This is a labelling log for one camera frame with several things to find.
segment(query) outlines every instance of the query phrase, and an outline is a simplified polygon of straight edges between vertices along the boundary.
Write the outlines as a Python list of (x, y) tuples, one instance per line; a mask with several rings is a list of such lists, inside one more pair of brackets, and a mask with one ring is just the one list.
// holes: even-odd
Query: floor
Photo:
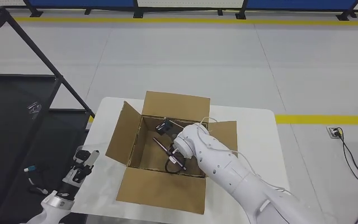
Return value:
[[(65, 14), (48, 12), (44, 16)], [(215, 12), (208, 13), (215, 17)], [(312, 13), (247, 16), (336, 20), (332, 14)], [(39, 22), (21, 26), (94, 111), (106, 96), (143, 99), (146, 90), (153, 90), (205, 96), (213, 105), (270, 109), (275, 114), (358, 113), (356, 26)], [(50, 74), (9, 26), (0, 29), (0, 42), (0, 73)], [(81, 108), (64, 88), (52, 107)], [(325, 125), (277, 128), (291, 191), (321, 211), (328, 224), (354, 223), (358, 182), (345, 163), (340, 141), (329, 138)], [(358, 127), (342, 128), (358, 158)], [(88, 223), (113, 222), (137, 223), (88, 219)]]

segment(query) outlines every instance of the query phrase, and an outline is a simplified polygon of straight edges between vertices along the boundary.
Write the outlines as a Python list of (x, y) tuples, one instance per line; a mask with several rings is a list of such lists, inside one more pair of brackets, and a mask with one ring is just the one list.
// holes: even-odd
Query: cable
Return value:
[[(170, 159), (168, 158), (167, 161), (166, 161), (166, 164), (164, 165), (164, 169), (165, 169), (165, 171), (166, 171), (167, 173), (169, 173), (169, 174), (178, 174), (180, 171), (183, 170), (183, 167), (180, 167), (180, 169), (177, 170), (177, 171), (170, 171), (170, 170), (168, 169), (169, 162), (170, 162)], [(186, 158), (184, 158), (184, 161), (182, 162), (183, 166), (185, 166), (185, 162), (186, 162)]]
[(353, 172), (353, 169), (352, 169), (352, 167), (351, 167), (351, 165), (349, 164), (348, 159), (347, 159), (346, 149), (348, 150), (348, 152), (349, 152), (349, 154), (350, 154), (350, 156), (351, 156), (351, 158), (352, 158), (352, 161), (353, 161), (354, 166), (355, 166), (356, 169), (358, 170), (358, 166), (357, 166), (357, 164), (356, 164), (356, 161), (354, 160), (354, 157), (353, 157), (353, 155), (352, 155), (352, 152), (349, 150), (349, 148), (347, 147), (347, 145), (346, 145), (346, 143), (345, 143), (345, 135), (344, 135), (343, 129), (342, 129), (341, 127), (338, 127), (337, 130), (338, 130), (338, 137), (339, 137), (340, 140), (342, 141), (343, 154), (345, 155), (345, 159), (346, 159), (347, 165), (348, 165), (349, 169), (351, 170), (352, 174), (354, 175), (354, 177), (358, 180), (357, 175)]
[[(39, 194), (39, 195), (48, 195), (49, 192), (46, 190), (45, 181), (43, 176), (43, 171), (45, 169), (45, 165), (32, 165), (24, 169), (25, 174), (27, 175), (27, 179), (29, 180), (31, 186), (27, 187), (27, 191), (32, 194)], [(42, 185), (35, 184), (31, 179), (31, 172), (36, 172), (40, 175), (40, 179)]]
[[(211, 120), (214, 120), (215, 122), (218, 122), (218, 121), (217, 121), (216, 119), (214, 119), (214, 118), (211, 118), (211, 117), (209, 117), (209, 116), (206, 116), (206, 117), (204, 117), (204, 118), (201, 120), (201, 122), (199, 123), (199, 125), (197, 125), (197, 136), (199, 137), (199, 139), (201, 140), (201, 142), (202, 142), (204, 145), (207, 145), (207, 144), (201, 139), (201, 137), (200, 137), (200, 135), (199, 135), (199, 128), (200, 128), (202, 131), (204, 131), (203, 128), (202, 128), (202, 123), (203, 123), (203, 121), (204, 121), (205, 118), (209, 118), (209, 119), (211, 119)], [(298, 197), (296, 197), (296, 195), (294, 195), (293, 193), (291, 193), (289, 190), (286, 190), (285, 188), (283, 188), (283, 187), (281, 187), (281, 186), (272, 185), (272, 184), (268, 183), (267, 181), (265, 181), (258, 173), (255, 172), (255, 170), (254, 170), (253, 167), (251, 166), (251, 164), (250, 164), (250, 162), (248, 161), (248, 159), (246, 158), (246, 156), (245, 156), (244, 154), (242, 154), (241, 152), (235, 151), (235, 150), (229, 150), (229, 149), (228, 149), (228, 150), (219, 150), (219, 149), (217, 149), (217, 148), (212, 148), (212, 147), (208, 147), (208, 148), (211, 149), (211, 150), (216, 150), (216, 151), (225, 151), (225, 152), (229, 151), (229, 152), (233, 152), (233, 153), (237, 153), (237, 154), (241, 155), (241, 156), (246, 160), (246, 162), (247, 162), (247, 164), (249, 165), (249, 167), (250, 167), (252, 173), (253, 173), (255, 176), (257, 176), (262, 182), (264, 182), (265, 184), (267, 184), (267, 185), (269, 185), (269, 186), (275, 188), (275, 190), (279, 190), (279, 191), (281, 191), (281, 192), (287, 192), (287, 193), (289, 193), (290, 195), (294, 196), (296, 199), (298, 199)]]

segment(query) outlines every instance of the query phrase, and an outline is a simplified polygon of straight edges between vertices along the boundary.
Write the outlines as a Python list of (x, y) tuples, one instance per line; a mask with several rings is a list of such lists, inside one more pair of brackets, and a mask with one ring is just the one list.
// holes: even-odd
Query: blue barrier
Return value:
[(30, 0), (33, 6), (54, 7), (132, 7), (133, 0)]
[(247, 8), (344, 10), (353, 3), (354, 0), (249, 0)]

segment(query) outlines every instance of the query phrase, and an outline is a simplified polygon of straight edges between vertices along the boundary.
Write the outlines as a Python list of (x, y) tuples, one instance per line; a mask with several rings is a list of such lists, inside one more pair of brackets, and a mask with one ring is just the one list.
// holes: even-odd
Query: blue connector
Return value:
[(34, 170), (36, 170), (36, 166), (29, 166), (28, 168), (24, 169), (24, 172), (31, 172), (31, 171), (34, 171)]

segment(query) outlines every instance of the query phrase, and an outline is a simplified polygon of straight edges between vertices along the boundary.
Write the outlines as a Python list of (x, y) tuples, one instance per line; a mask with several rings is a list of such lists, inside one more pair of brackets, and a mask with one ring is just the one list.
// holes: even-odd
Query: box flap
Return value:
[(116, 200), (204, 214), (204, 178), (127, 167)]
[(141, 114), (124, 101), (106, 156), (127, 165)]
[(236, 121), (209, 123), (210, 135), (219, 140), (230, 150), (237, 151)]
[(142, 114), (199, 122), (209, 111), (209, 98), (147, 91)]

